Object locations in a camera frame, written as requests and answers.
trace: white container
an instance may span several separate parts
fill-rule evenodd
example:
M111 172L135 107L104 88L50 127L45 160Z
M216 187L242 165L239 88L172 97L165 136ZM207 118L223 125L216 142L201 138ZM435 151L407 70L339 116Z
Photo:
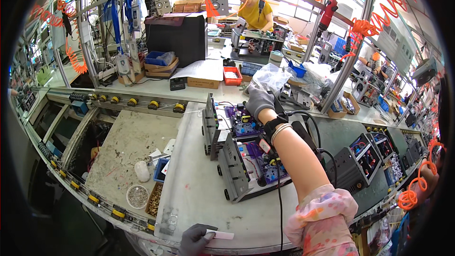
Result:
M145 161L141 160L134 164L134 171L141 182L147 182L150 179L150 173L148 172L147 163L145 163Z
M272 52L270 52L270 56L268 58L268 63L274 64L274 65L280 67L282 59L283 59L283 54L280 51L272 51Z

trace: red air tool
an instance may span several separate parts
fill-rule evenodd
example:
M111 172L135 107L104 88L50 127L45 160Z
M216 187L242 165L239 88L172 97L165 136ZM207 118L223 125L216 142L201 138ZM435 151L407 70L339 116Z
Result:
M338 4L337 0L327 0L327 3L325 4L325 9L321 10L320 14L323 15L321 17L321 21L319 21L318 37L321 37L322 32L327 30L328 26L330 25L333 13L338 10L337 4Z

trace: dirty table surface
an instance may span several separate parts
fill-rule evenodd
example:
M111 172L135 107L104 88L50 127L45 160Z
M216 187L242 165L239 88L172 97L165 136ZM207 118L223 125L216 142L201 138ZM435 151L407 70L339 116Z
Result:
M132 185L143 185L150 194L155 185L153 175L140 182L134 164L148 160L156 149L163 151L169 139L177 136L178 118L122 110L97 155L85 183L91 190L122 208L147 218L145 209L137 210L127 202ZM154 173L154 166L149 166Z

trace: red plastic bin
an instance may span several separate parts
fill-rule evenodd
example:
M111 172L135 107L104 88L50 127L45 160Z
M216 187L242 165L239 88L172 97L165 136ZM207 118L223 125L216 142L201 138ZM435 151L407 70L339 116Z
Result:
M237 74L237 78L226 78L226 72L234 72ZM238 71L238 68L233 66L223 67L224 84L228 86L239 86L242 84L242 74Z

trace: paper slip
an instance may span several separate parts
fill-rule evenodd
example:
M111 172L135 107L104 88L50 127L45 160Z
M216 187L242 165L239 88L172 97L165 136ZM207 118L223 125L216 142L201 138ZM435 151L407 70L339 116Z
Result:
M230 233L230 232L222 232L222 231L216 231L216 230L207 229L206 233L209 233L209 232L215 232L216 233L214 238L227 239L227 240L234 239L234 234Z
M169 162L171 162L171 160L169 160L169 161L166 163L166 165L164 165L163 170L161 170L161 173L162 173L162 174L165 174L165 175L166 175L166 174L168 173L168 165L169 165Z
M209 80L223 80L223 63L220 60L198 60L174 74L171 79L193 77Z

